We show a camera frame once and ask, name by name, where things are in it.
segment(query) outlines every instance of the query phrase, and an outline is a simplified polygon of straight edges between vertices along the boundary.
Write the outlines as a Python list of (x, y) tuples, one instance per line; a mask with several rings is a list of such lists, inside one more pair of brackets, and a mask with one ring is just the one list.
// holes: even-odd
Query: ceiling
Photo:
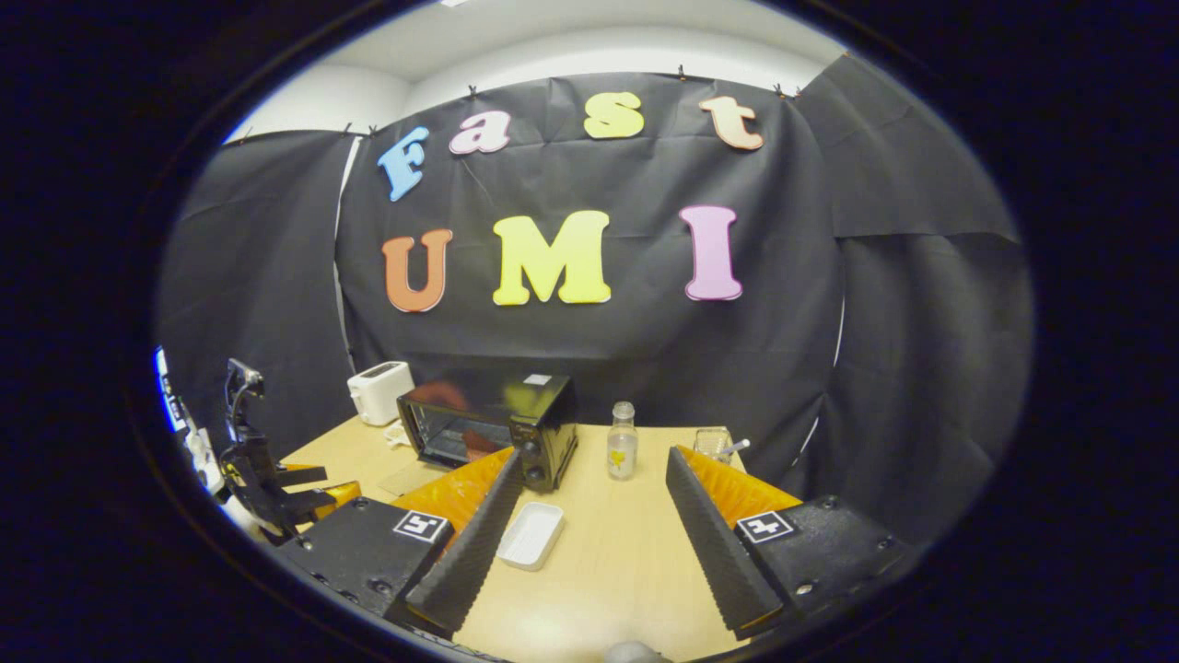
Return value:
[(842, 46), (751, 0), (469, 0), (423, 4), (324, 59), (416, 83), (463, 60), (553, 34), (659, 26), (713, 32), (829, 63)]

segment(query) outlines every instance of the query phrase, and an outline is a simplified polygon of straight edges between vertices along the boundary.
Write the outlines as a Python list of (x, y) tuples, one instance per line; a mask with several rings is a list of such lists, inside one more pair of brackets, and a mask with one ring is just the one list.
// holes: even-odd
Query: black curtain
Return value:
[(173, 389), (215, 449), (228, 444), (231, 356), (265, 378), (265, 399), (250, 405), (249, 419), (276, 459), (356, 413), (332, 277), (351, 144), (351, 136), (299, 131), (226, 145), (179, 214), (157, 291), (157, 337)]
[(841, 58), (796, 107), (831, 190), (843, 337), (805, 452), (756, 447), (751, 471), (838, 493), (928, 543), (977, 497), (1017, 422), (1034, 322), (1025, 254), (968, 147), (884, 72)]
[[(641, 132), (591, 138), (586, 100), (600, 92), (641, 100)], [(765, 140), (730, 147), (699, 103), (732, 96), (752, 107)], [(455, 156), (460, 123), (480, 112), (512, 116), (500, 151)], [(416, 126), (421, 182), (397, 202), (377, 159)], [(732, 209), (733, 275), (743, 295), (693, 301), (692, 239), (679, 211)], [(580, 420), (610, 424), (617, 400), (639, 425), (726, 425), (758, 445), (802, 442), (823, 392), (839, 323), (842, 282), (831, 202), (818, 145), (789, 100), (723, 80), (643, 73), (553, 78), (480, 92), (377, 132), (357, 157), (343, 198), (337, 263), (357, 368), (390, 359), (421, 382), (459, 366), (573, 376)], [(529, 216), (547, 242), (566, 217), (600, 210), (610, 301), (568, 304), (556, 294), (500, 307), (501, 239), (492, 228)], [(454, 232), (441, 302), (422, 314), (386, 294), (382, 244)], [(426, 281), (426, 250), (410, 251), (409, 282)], [(691, 439), (684, 444), (691, 445)]]

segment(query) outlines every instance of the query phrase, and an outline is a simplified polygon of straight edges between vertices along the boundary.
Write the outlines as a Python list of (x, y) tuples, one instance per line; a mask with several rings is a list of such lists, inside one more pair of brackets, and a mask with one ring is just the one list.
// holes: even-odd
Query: white toaster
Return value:
[(348, 379), (356, 413), (369, 426), (384, 426), (397, 419), (397, 396), (413, 388), (414, 378), (403, 361), (378, 363)]

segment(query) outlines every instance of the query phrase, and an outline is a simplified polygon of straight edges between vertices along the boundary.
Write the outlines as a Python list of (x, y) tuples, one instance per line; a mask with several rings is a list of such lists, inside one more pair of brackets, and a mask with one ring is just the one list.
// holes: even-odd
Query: blue letter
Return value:
[(389, 191), (390, 201), (396, 203), (422, 180), (422, 173), (409, 166), (422, 165), (422, 162), (426, 160), (426, 151), (422, 150), (419, 142), (426, 140), (429, 134), (428, 129), (419, 126), (376, 160), (376, 165), (384, 169), (384, 173), (389, 177), (389, 185), (393, 186), (393, 190)]

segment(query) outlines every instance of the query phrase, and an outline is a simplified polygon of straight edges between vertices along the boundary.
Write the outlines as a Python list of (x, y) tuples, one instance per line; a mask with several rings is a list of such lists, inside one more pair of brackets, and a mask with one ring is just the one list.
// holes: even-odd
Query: orange letter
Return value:
[(745, 119), (753, 119), (753, 110), (738, 106), (732, 97), (713, 97), (700, 101), (700, 107), (712, 113), (712, 126), (722, 140), (742, 150), (757, 150), (764, 140), (745, 131)]
[(454, 234), (446, 229), (430, 230), (422, 235), (426, 247), (426, 287), (409, 288), (409, 249), (413, 237), (394, 237), (381, 247), (384, 254), (384, 289), (389, 303), (404, 313), (426, 313), (442, 301), (446, 291), (446, 245)]

